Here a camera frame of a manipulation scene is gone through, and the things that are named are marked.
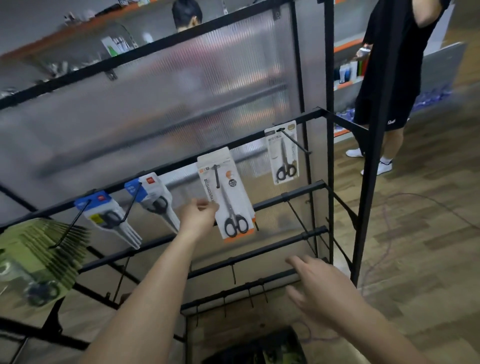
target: scissors package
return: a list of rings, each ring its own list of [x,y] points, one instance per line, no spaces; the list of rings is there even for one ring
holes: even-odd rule
[[[298,147],[282,131],[297,140],[295,120],[265,129],[274,184],[288,182],[299,176]]]
[[[109,194],[99,191],[89,196],[81,197],[75,201],[77,209],[84,210],[83,215],[89,219],[97,228],[111,231],[125,240],[134,249],[140,249],[142,238],[128,224],[125,211]]]
[[[9,227],[0,236],[0,281],[8,282],[33,307],[59,300],[72,289],[86,257],[89,231],[36,218]]]
[[[125,189],[132,196],[139,188],[135,201],[145,210],[161,216],[173,232],[178,233],[180,220],[172,209],[172,194],[160,178],[153,172],[125,183]]]
[[[215,219],[224,241],[253,233],[255,211],[229,149],[198,157],[197,168],[208,199],[219,204]]]

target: white sneaker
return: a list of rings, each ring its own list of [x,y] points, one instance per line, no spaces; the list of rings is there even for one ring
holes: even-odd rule
[[[377,176],[380,176],[382,173],[390,172],[393,168],[392,162],[389,164],[384,164],[382,162],[378,163]]]
[[[363,154],[360,151],[360,148],[357,149],[349,149],[345,152],[347,157],[352,157],[352,158],[360,158],[363,157]]]

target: man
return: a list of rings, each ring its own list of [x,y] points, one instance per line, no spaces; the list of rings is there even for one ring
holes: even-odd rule
[[[192,200],[180,231],[107,327],[90,344],[80,364],[166,364],[180,311],[190,261],[197,243],[212,229],[218,205]],[[429,364],[385,317],[369,306],[337,268],[309,256],[287,262],[304,293],[287,294],[312,322],[322,322],[351,342],[372,364]]]
[[[202,9],[195,0],[175,0],[172,5],[173,21],[178,32],[202,23]]]
[[[379,0],[368,21],[363,39],[364,47],[371,49],[367,72],[360,92],[355,101],[354,122],[368,127],[372,111],[372,96],[378,63],[375,52],[375,40],[382,36],[379,28],[382,8],[385,1]],[[388,111],[387,126],[384,136],[384,153],[378,165],[377,175],[392,170],[392,160],[403,143],[403,129],[407,123],[415,99],[420,93],[421,64],[423,51],[439,18],[448,7],[450,0],[405,0],[409,2],[409,11],[404,19],[404,28],[400,52],[398,54],[395,81]],[[349,157],[362,157],[360,149],[346,152]]]

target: black metal display rack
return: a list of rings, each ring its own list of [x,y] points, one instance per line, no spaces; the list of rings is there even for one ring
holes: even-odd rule
[[[298,39],[298,32],[297,32],[297,22],[300,22],[301,19],[296,18],[295,1],[294,0],[264,0],[252,6],[240,9],[236,12],[227,14],[225,16],[211,20],[207,23],[201,24],[192,29],[189,29],[177,34],[173,34],[171,36],[168,36],[156,42],[147,44],[143,47],[134,49],[127,53],[120,54],[116,57],[107,59],[105,61],[88,66],[83,69],[80,69],[76,72],[67,74],[63,77],[51,80],[47,83],[36,85],[27,90],[18,92],[15,95],[12,95],[0,100],[0,110],[9,108],[9,107],[15,107],[16,105],[23,103],[27,100],[33,99],[37,96],[40,96],[48,92],[52,92],[66,85],[70,85],[75,82],[81,81],[87,77],[91,77],[98,73],[111,72],[111,70],[114,70],[116,67],[126,64],[128,62],[137,60],[139,58],[142,58],[144,56],[147,56],[159,50],[172,47],[178,43],[193,39],[197,36],[204,35],[208,32],[217,30],[224,26],[250,18],[254,15],[278,8],[283,4],[289,3],[291,14],[292,14],[294,50],[295,50],[295,60],[296,60],[296,67],[297,67],[296,74],[297,74],[297,82],[299,87],[299,98],[300,98],[299,99],[300,111],[302,112],[302,114],[299,117],[297,117],[295,120],[297,124],[305,124],[308,121],[317,119],[319,117],[326,118],[327,133],[328,133],[327,135],[328,181],[326,182],[312,181],[311,174],[309,173],[310,158],[308,156],[308,153],[306,153],[308,185],[298,188],[296,190],[290,191],[288,193],[283,193],[282,195],[268,199],[258,204],[255,204],[254,210],[259,211],[261,209],[265,209],[265,208],[274,206],[276,204],[284,203],[284,202],[288,203],[290,207],[292,207],[289,202],[290,199],[293,199],[295,197],[298,197],[304,194],[309,194],[310,199],[312,199],[312,193],[314,191],[317,191],[320,189],[326,189],[328,191],[328,196],[329,196],[328,227],[326,226],[316,227],[315,225],[313,225],[313,229],[311,231],[307,231],[302,221],[298,217],[297,213],[294,211],[296,217],[298,218],[298,220],[300,221],[300,223],[302,224],[305,230],[302,234],[241,254],[239,256],[229,258],[225,261],[221,261],[221,262],[203,267],[201,269],[194,270],[189,274],[188,278],[197,277],[199,275],[205,274],[207,272],[211,272],[216,269],[220,269],[222,267],[232,266],[233,268],[233,265],[237,262],[264,254],[266,252],[270,252],[272,250],[278,249],[283,246],[287,246],[292,243],[306,240],[309,237],[320,237],[320,239],[323,240],[323,238],[321,237],[321,234],[328,233],[328,237],[329,237],[328,241],[325,242],[323,240],[323,242],[325,243],[325,245],[329,250],[329,257],[325,258],[325,260],[327,260],[329,263],[333,262],[334,245],[337,245],[337,247],[339,247],[340,251],[342,252],[342,254],[344,255],[348,263],[348,267],[351,271],[351,280],[355,285],[357,285],[359,281],[360,265],[361,265],[362,255],[363,255],[368,221],[370,217],[370,209],[372,206],[373,192],[375,189],[377,166],[380,160],[380,150],[382,146],[383,134],[385,132],[385,126],[387,121],[388,104],[390,102],[390,96],[392,94],[392,87],[393,87],[394,74],[395,74],[394,70],[396,67],[398,51],[400,49],[403,19],[407,12],[407,8],[406,8],[407,1],[394,0],[394,1],[386,1],[384,3],[383,16],[380,19],[380,25],[379,25],[382,29],[382,33],[384,34],[384,37],[382,37],[381,39],[378,39],[378,42],[375,44],[376,52],[377,52],[377,55],[379,56],[378,62],[376,63],[376,68],[377,68],[376,79],[377,79],[378,85],[376,87],[374,97],[372,100],[372,114],[371,114],[371,120],[380,121],[380,122],[371,122],[369,130],[362,128],[360,126],[357,126],[351,122],[348,122],[347,120],[344,120],[333,113],[333,108],[334,108],[333,107],[334,106],[334,99],[333,99],[334,97],[334,92],[333,92],[334,90],[333,88],[333,83],[334,83],[334,80],[333,80],[333,77],[334,77],[334,54],[333,54],[334,0],[324,0],[324,1],[316,0],[316,1],[318,3],[324,4],[326,109],[317,108],[314,111],[305,113],[303,90],[302,90],[303,82],[302,82],[302,74],[301,74],[301,67],[300,67],[299,39]],[[365,153],[365,168],[364,168],[364,175],[362,180],[362,187],[361,187],[361,193],[360,193],[360,205],[359,205],[358,213],[353,212],[334,192],[335,190],[334,189],[334,123],[352,131],[360,145],[360,148]],[[228,148],[232,149],[263,137],[264,137],[264,132],[259,131],[257,133],[248,135],[244,138],[232,141],[224,145],[223,147],[227,146]],[[204,151],[201,154],[191,156],[189,158],[186,158],[176,163],[163,165],[153,170],[142,171],[135,176],[131,176],[123,181],[119,181],[117,183],[99,188],[98,190],[105,190],[108,194],[111,194],[113,192],[123,189],[124,183],[127,181],[131,181],[134,178],[137,178],[139,176],[145,175],[150,172],[155,172],[157,175],[161,175],[166,172],[176,170],[178,168],[195,163],[199,155],[203,155],[217,149],[218,148]],[[22,218],[19,218],[15,221],[12,221],[6,225],[1,226],[0,227],[1,231],[4,231],[9,226],[12,226],[22,221],[26,221],[31,218],[39,218],[39,217],[49,218],[54,214],[73,208],[74,201],[79,197],[78,196],[78,197],[72,198],[68,201],[62,202],[60,204],[51,206],[43,210],[37,210],[30,203],[26,202],[21,197],[17,196],[15,193],[8,190],[6,187],[0,186],[0,191],[2,191],[6,196],[10,197],[15,202],[21,204],[23,207],[31,211],[30,214]],[[352,220],[353,227],[356,231],[353,257],[351,259],[343,252],[341,246],[336,242],[334,238],[334,200],[335,199],[349,213],[349,216]],[[312,216],[314,216],[313,203],[310,203],[310,206],[312,209]],[[173,234],[168,235],[166,237],[162,237],[155,241],[143,244],[139,250],[128,248],[109,256],[103,256],[95,248],[89,247],[88,251],[91,252],[93,255],[95,255],[98,258],[98,260],[84,265],[83,268],[79,270],[79,273],[84,273],[104,265],[109,265],[110,267],[112,267],[113,269],[121,273],[121,278],[126,277],[132,280],[133,282],[135,282],[136,284],[138,284],[140,283],[140,280],[138,278],[136,278],[134,275],[126,271],[126,267],[122,267],[116,264],[115,262],[120,259],[131,257],[135,254],[160,246],[162,244],[166,244],[172,241],[174,237],[175,235]],[[315,255],[318,257],[317,246],[313,247],[312,249],[314,250]],[[198,306],[201,304],[204,304],[206,302],[210,302],[213,300],[222,299],[222,298],[225,302],[225,297],[229,295],[232,295],[240,291],[248,290],[250,292],[250,289],[253,287],[256,287],[256,286],[264,287],[266,283],[272,282],[276,279],[287,277],[292,274],[295,274],[295,271],[293,269],[280,272],[269,277],[258,279],[254,282],[245,283],[243,285],[236,286],[231,290],[222,291],[212,296],[204,297],[196,301],[186,303],[182,306],[181,309],[185,310],[188,308],[196,308],[196,312],[198,312]],[[119,305],[115,303],[114,300],[110,300],[109,297],[104,297],[78,283],[75,283],[73,288],[79,291],[80,293],[85,294],[88,297],[91,297],[92,299],[107,305],[108,307],[111,307],[113,309],[119,308]],[[6,318],[0,318],[0,331],[4,332],[2,333],[1,337],[4,339],[17,341],[20,343],[19,350],[15,354],[15,357],[13,358],[12,361],[15,360],[18,353],[21,351],[22,346],[27,342],[29,338],[36,338],[36,339],[48,341],[51,343],[75,348],[78,350],[85,350],[87,348],[89,344],[88,342],[71,338],[68,336],[64,336],[61,334],[62,327],[59,324],[58,311],[62,302],[63,302],[63,299],[55,303],[52,311],[50,312],[50,315],[48,316],[48,319],[46,320],[42,328],[36,328],[30,325],[25,325],[23,323],[12,321]],[[175,335],[174,338],[183,343],[187,342],[186,334],[184,337]]]

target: black t-shirt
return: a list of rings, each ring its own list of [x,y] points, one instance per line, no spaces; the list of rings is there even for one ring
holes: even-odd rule
[[[373,44],[373,48],[359,93],[359,96],[362,98],[372,98],[375,87],[377,87],[377,85],[378,87],[381,87],[381,80],[376,77],[376,63],[379,55],[378,52],[375,51],[375,40],[380,36],[384,36],[384,32],[380,29],[380,19],[383,16],[383,4],[385,1],[392,0],[378,1],[370,15],[367,31],[363,39],[363,43]],[[413,16],[412,0],[402,1],[408,1],[409,7],[408,13],[404,19],[392,99],[416,97],[420,93],[423,51],[427,47],[428,39],[430,38],[430,35],[432,35],[433,29],[437,25],[438,20],[450,4],[450,0],[440,0],[442,12],[438,19],[429,26],[419,28]]]

